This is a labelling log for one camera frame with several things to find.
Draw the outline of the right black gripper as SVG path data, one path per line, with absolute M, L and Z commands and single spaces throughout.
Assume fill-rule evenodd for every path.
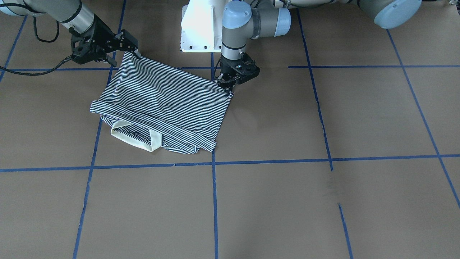
M 128 51 L 141 60 L 138 40 L 125 29 L 119 34 L 113 33 L 97 16 L 87 31 L 79 33 L 70 28 L 70 34 L 71 59 L 77 64 L 95 61 L 117 67 L 117 61 L 109 56 L 114 51 Z

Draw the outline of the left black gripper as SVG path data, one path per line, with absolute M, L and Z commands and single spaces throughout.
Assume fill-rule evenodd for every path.
M 256 65 L 248 54 L 241 54 L 241 58 L 237 60 L 221 57 L 220 74 L 215 76 L 215 82 L 220 87 L 225 87 L 227 95 L 233 96 L 233 88 L 235 84 L 243 84 L 254 79 L 260 73 L 260 68 Z

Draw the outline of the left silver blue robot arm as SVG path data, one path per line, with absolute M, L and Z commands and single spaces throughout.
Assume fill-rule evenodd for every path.
M 260 73 L 256 62 L 247 54 L 250 39 L 278 37 L 290 30 L 292 18 L 289 7 L 314 8 L 330 4 L 330 0 L 257 0 L 252 5 L 243 0 L 225 4 L 222 15 L 220 73 L 214 82 L 231 94 L 233 87 L 254 79 Z M 415 15 L 420 0 L 343 0 L 356 5 L 381 28 L 396 28 Z

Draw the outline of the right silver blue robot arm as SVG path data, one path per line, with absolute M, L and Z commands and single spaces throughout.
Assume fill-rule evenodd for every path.
M 109 56 L 114 51 L 128 51 L 141 59 L 134 36 L 124 29 L 115 34 L 81 0 L 2 0 L 1 12 L 11 16 L 51 16 L 72 35 L 70 59 L 77 64 L 95 61 L 116 66 Z

